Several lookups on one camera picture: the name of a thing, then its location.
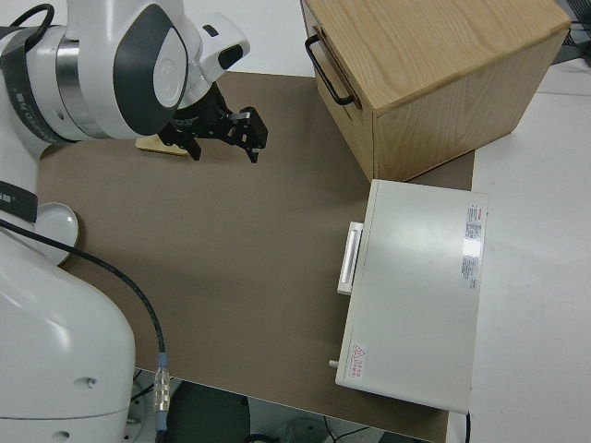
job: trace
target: cable connector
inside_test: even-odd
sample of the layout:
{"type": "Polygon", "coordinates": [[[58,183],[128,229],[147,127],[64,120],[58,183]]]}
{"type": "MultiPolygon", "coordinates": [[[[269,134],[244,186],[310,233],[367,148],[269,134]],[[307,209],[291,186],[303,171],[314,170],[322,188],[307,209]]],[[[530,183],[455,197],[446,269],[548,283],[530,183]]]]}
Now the cable connector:
{"type": "Polygon", "coordinates": [[[156,412],[156,431],[166,430],[166,417],[170,406],[170,373],[168,355],[158,354],[158,369],[154,377],[154,408],[156,412]]]}

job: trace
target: wooden block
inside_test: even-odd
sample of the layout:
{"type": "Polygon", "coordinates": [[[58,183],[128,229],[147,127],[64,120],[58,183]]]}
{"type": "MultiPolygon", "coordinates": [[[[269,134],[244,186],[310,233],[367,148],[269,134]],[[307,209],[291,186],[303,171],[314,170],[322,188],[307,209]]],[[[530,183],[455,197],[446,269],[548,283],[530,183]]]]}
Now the wooden block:
{"type": "Polygon", "coordinates": [[[181,150],[176,145],[164,145],[158,136],[138,138],[136,140],[136,147],[141,150],[146,150],[149,152],[158,152],[161,154],[188,155],[188,152],[186,152],[185,150],[181,150]]]}

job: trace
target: label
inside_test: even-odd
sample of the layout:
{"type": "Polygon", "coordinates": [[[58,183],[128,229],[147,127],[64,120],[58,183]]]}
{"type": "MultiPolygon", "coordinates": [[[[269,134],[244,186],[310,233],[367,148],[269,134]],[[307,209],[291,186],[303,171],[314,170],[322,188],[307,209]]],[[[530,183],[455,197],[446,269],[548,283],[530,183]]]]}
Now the label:
{"type": "Polygon", "coordinates": [[[465,216],[462,277],[463,285],[470,289],[476,289],[478,286],[484,216],[482,208],[476,203],[470,205],[465,216]]]}
{"type": "Polygon", "coordinates": [[[366,364],[368,347],[361,343],[352,343],[349,361],[349,378],[361,380],[363,378],[363,368],[366,364]]]}

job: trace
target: wooden lid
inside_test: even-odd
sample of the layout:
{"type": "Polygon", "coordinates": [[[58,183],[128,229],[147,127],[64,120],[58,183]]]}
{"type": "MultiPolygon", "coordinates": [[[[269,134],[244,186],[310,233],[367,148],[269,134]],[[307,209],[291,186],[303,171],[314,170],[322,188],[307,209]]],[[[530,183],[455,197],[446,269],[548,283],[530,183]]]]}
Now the wooden lid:
{"type": "Polygon", "coordinates": [[[554,0],[307,0],[377,114],[568,29],[554,0]]]}

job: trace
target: white box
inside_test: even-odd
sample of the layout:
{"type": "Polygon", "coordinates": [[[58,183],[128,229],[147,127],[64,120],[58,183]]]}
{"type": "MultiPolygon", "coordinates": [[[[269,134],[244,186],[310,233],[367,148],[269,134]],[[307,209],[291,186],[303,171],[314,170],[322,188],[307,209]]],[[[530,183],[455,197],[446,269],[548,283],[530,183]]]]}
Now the white box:
{"type": "Polygon", "coordinates": [[[337,384],[468,412],[487,203],[372,181],[337,384]]]}

